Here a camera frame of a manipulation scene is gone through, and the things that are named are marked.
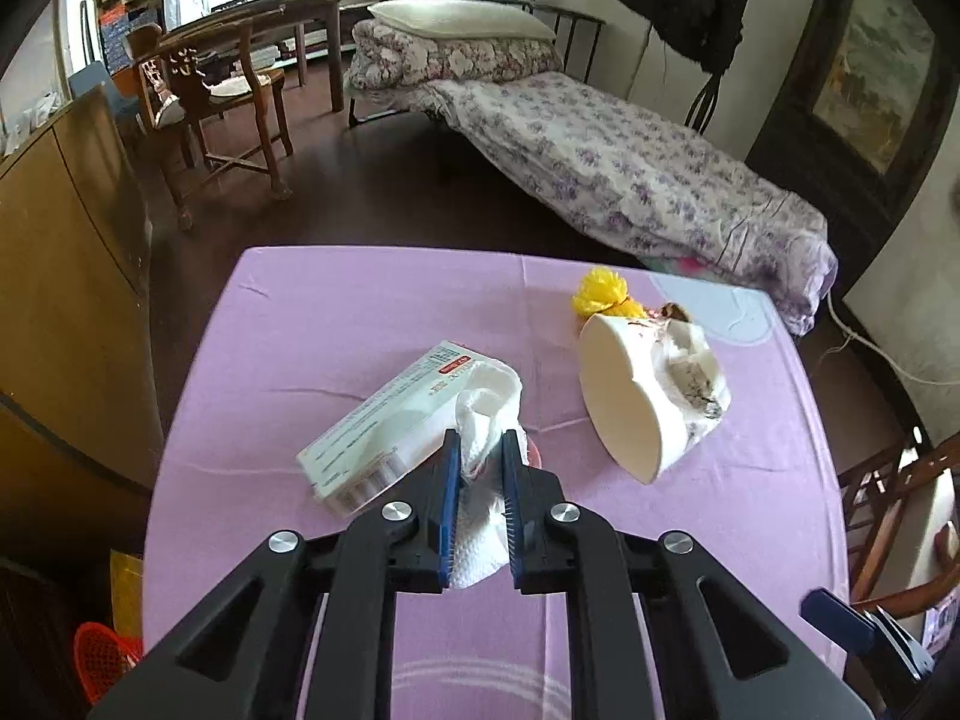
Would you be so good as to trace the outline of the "white tissue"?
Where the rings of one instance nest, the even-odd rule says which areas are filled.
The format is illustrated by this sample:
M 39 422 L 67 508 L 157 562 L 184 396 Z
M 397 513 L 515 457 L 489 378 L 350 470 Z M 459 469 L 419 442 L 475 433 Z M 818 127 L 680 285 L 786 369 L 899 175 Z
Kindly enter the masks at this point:
M 519 424 L 523 383 L 504 362 L 483 359 L 470 366 L 466 387 L 455 399 L 460 439 L 460 486 L 454 559 L 449 587 L 468 589 L 509 562 L 501 463 L 494 456 L 504 433 L 516 433 L 527 460 L 527 436 Z

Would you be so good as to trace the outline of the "yellow foam fruit net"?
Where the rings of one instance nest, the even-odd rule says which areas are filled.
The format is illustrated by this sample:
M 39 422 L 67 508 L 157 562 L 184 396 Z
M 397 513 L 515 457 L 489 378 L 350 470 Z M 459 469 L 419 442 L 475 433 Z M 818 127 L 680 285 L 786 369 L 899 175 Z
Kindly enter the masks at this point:
M 625 278 L 607 266 L 594 266 L 584 275 L 576 293 L 571 296 L 571 307 L 581 319 L 594 316 L 622 319 L 649 317 L 646 307 L 631 296 Z

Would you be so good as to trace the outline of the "red mesh trash basket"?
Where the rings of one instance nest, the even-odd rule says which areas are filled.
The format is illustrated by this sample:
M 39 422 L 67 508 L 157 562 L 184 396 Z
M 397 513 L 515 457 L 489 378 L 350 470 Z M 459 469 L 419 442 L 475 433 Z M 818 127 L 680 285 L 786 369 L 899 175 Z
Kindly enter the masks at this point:
M 73 636 L 73 665 L 92 706 L 132 671 L 142 656 L 140 639 L 119 635 L 101 622 L 83 622 Z

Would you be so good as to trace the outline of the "nearby wooden chair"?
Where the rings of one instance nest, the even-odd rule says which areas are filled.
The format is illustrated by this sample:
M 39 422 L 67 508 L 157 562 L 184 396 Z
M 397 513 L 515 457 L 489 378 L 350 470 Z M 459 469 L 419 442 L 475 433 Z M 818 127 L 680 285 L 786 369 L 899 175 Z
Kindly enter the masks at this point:
M 958 439 L 910 461 L 906 451 L 890 445 L 838 477 L 851 605 L 896 619 L 927 613 L 958 587 L 958 515 L 935 505 L 937 493 L 955 496 Z

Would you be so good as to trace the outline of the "red plastic cup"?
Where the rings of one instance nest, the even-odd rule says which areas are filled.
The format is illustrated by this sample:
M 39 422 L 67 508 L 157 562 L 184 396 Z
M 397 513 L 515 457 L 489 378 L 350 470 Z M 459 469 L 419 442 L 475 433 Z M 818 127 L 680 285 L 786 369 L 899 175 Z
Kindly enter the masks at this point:
M 532 468 L 540 468 L 542 466 L 542 456 L 540 455 L 537 445 L 535 445 L 534 439 L 528 437 L 526 439 L 526 463 Z

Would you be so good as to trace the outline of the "white medicine box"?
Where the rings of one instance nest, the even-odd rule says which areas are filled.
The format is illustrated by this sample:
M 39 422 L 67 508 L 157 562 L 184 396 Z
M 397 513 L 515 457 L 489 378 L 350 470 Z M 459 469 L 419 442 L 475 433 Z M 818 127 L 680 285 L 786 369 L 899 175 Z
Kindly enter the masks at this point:
M 483 356 L 441 341 L 304 447 L 317 502 L 341 517 L 363 509 L 443 445 L 455 400 Z

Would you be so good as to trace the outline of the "purple tablecloth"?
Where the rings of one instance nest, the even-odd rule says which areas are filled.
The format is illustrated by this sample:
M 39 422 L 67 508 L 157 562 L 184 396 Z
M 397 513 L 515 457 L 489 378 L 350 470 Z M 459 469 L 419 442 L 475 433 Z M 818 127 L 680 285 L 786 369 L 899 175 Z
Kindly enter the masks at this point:
M 167 436 L 149 512 L 143 633 L 158 642 L 270 533 L 342 528 L 299 450 L 440 341 L 509 364 L 521 421 L 569 499 L 622 532 L 682 530 L 809 645 L 815 589 L 848 590 L 836 473 L 811 384 L 770 298 L 635 270 L 649 307 L 703 327 L 731 388 L 716 429 L 651 484 L 610 458 L 578 380 L 571 298 L 583 267 L 431 249 L 270 247 L 239 259 L 206 327 Z

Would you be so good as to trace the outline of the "wooden sideboard cabinet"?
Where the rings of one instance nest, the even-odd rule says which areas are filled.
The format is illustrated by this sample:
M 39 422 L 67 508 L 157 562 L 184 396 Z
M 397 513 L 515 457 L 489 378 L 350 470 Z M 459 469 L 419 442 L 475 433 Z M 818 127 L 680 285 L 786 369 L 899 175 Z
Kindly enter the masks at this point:
M 3 160 L 3 398 L 94 470 L 143 489 L 163 450 L 149 236 L 102 89 Z

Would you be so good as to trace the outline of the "floral bed quilt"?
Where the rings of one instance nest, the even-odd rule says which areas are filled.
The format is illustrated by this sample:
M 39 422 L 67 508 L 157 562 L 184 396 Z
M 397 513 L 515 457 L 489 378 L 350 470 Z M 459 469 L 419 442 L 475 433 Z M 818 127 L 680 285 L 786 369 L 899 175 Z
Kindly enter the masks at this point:
M 588 238 L 638 260 L 692 259 L 768 294 L 796 337 L 814 328 L 838 270 L 825 216 L 690 128 L 559 71 L 429 82 L 413 105 Z

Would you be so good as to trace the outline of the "black coat stand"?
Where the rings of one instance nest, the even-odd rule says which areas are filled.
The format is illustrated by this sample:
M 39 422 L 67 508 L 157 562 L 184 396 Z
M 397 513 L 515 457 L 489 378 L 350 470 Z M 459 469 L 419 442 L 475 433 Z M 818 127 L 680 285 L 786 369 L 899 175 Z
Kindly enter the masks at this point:
M 693 98 L 685 125 L 700 135 L 706 133 L 716 112 L 722 77 L 731 68 L 737 47 L 742 43 L 743 17 L 748 0 L 715 0 L 709 16 L 708 34 L 701 49 L 701 70 L 708 75 Z

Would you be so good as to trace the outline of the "framed landscape painting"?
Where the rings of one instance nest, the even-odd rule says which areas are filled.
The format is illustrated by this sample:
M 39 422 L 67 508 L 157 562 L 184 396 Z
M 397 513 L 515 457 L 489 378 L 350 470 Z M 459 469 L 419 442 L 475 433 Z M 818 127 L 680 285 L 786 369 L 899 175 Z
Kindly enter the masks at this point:
M 747 164 L 811 202 L 846 255 L 889 240 L 939 151 L 958 71 L 929 0 L 814 0 Z

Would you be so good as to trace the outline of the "carved wooden chair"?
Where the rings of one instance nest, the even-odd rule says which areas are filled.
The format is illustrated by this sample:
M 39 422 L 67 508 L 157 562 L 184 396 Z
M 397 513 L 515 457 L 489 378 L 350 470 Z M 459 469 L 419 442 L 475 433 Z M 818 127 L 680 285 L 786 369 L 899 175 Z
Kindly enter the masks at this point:
M 179 227 L 194 224 L 187 199 L 190 193 L 178 186 L 167 164 L 167 155 L 178 151 L 185 138 L 194 137 L 202 149 L 206 176 L 198 188 L 205 188 L 226 172 L 265 174 L 270 190 L 279 199 L 290 195 L 280 176 L 275 148 L 293 153 L 286 120 L 283 88 L 278 70 L 257 70 L 252 62 L 252 41 L 257 20 L 254 16 L 217 18 L 205 26 L 163 31 L 159 26 L 140 26 L 128 33 L 128 52 L 139 82 L 142 121 L 161 176 L 171 193 Z M 216 85 L 205 78 L 202 59 L 208 52 L 226 49 L 238 54 L 241 73 Z M 249 107 L 254 115 L 257 141 L 238 154 L 220 154 L 206 146 L 203 124 L 238 107 Z

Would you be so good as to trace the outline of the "folded floral blanket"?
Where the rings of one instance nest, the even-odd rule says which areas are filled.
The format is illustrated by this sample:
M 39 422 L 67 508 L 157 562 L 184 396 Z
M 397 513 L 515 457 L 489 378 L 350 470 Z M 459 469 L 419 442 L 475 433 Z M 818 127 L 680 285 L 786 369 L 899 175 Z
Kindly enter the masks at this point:
M 528 37 L 431 39 L 364 20 L 353 28 L 353 41 L 345 82 L 359 93 L 434 80 L 506 83 L 562 68 L 551 41 Z

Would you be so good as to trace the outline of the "wooden desk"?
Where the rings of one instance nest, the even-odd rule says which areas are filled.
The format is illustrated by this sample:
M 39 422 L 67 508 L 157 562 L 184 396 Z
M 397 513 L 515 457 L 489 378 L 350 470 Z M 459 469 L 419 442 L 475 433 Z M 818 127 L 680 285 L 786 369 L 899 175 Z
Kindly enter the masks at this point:
M 345 93 L 340 42 L 340 4 L 342 0 L 251 0 L 167 32 L 156 44 L 155 52 L 164 54 L 184 47 L 195 47 L 200 52 L 217 49 L 226 46 L 243 26 L 252 29 L 252 36 L 259 36 L 264 32 L 295 29 L 319 21 L 327 31 L 332 110 L 342 112 Z

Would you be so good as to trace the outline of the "white pillow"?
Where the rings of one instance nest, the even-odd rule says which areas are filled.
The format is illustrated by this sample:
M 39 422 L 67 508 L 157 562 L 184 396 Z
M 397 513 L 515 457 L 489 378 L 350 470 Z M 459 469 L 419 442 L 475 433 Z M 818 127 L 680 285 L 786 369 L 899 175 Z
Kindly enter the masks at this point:
M 370 13 L 384 25 L 430 39 L 555 39 L 555 31 L 526 10 L 482 0 L 386 0 L 371 5 Z

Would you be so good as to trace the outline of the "black metal bed frame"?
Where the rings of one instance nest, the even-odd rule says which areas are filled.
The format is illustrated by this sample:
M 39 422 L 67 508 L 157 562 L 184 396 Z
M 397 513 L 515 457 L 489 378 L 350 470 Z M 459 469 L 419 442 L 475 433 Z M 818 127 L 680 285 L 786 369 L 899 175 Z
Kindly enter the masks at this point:
M 556 52 L 562 57 L 562 70 L 581 82 L 589 82 L 596 63 L 597 49 L 607 21 L 599 16 L 555 5 L 548 0 L 482 0 L 512 5 L 537 16 L 555 34 Z

